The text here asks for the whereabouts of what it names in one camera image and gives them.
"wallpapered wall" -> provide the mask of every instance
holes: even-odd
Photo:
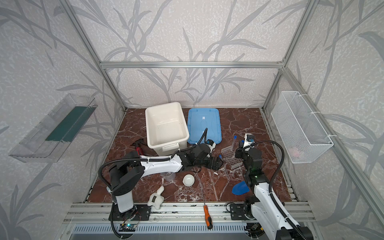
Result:
[[[82,202],[123,112],[56,1],[0,2],[0,239],[53,239]],[[98,107],[57,163],[9,151],[68,93]]]
[[[289,69],[384,196],[384,1],[318,5]],[[282,80],[280,91],[291,87]],[[274,134],[279,138],[276,129]],[[326,239],[384,239],[384,230],[332,150],[310,164],[289,164]]]
[[[281,61],[307,0],[70,0],[102,61]],[[262,106],[275,69],[109,69],[128,107]]]

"white plastic bin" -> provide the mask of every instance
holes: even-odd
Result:
[[[178,102],[167,103],[145,110],[148,147],[159,156],[171,155],[186,149],[189,132],[183,110]]]

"marble surface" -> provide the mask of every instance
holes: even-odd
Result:
[[[184,116],[188,118],[188,110],[183,109]],[[222,154],[225,167],[218,171],[202,168],[201,172],[178,172],[173,181],[165,181],[160,174],[153,174],[143,177],[133,189],[134,202],[147,202],[149,196],[161,185],[164,186],[163,196],[166,202],[196,202],[204,199],[206,202],[235,202],[244,201],[245,197],[252,195],[249,191],[243,195],[232,194],[232,187],[243,181],[245,174],[244,166],[231,170],[231,165],[241,162],[233,157],[234,152],[222,151],[231,146],[234,135],[242,139],[245,133],[252,133],[257,140],[269,140],[266,127],[258,108],[225,108],[219,109],[222,141],[216,145],[213,156]],[[145,109],[128,109],[119,132],[113,142],[106,161],[118,159],[134,151],[130,146],[139,138],[146,137]],[[155,156],[156,152],[147,146],[142,146],[145,155]],[[271,178],[278,166],[272,145],[261,143],[257,146],[262,151],[263,171],[268,178]],[[186,174],[195,177],[195,183],[191,187],[183,185],[182,180]],[[106,179],[109,180],[108,168],[104,170]],[[287,186],[280,172],[273,183],[273,189],[282,202],[291,201]],[[93,186],[88,198],[89,202],[111,202],[111,196],[107,193],[105,185],[98,179]]]

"white bowl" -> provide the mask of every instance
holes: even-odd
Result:
[[[195,178],[190,174],[185,175],[183,178],[183,184],[187,187],[190,187],[193,185],[193,183],[195,183]]]

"white plush toy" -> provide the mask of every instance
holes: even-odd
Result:
[[[147,203],[148,206],[155,206],[155,209],[158,210],[160,208],[160,204],[163,203],[164,197],[161,195],[164,191],[164,186],[161,186],[157,192],[154,192],[149,197],[149,201]]]

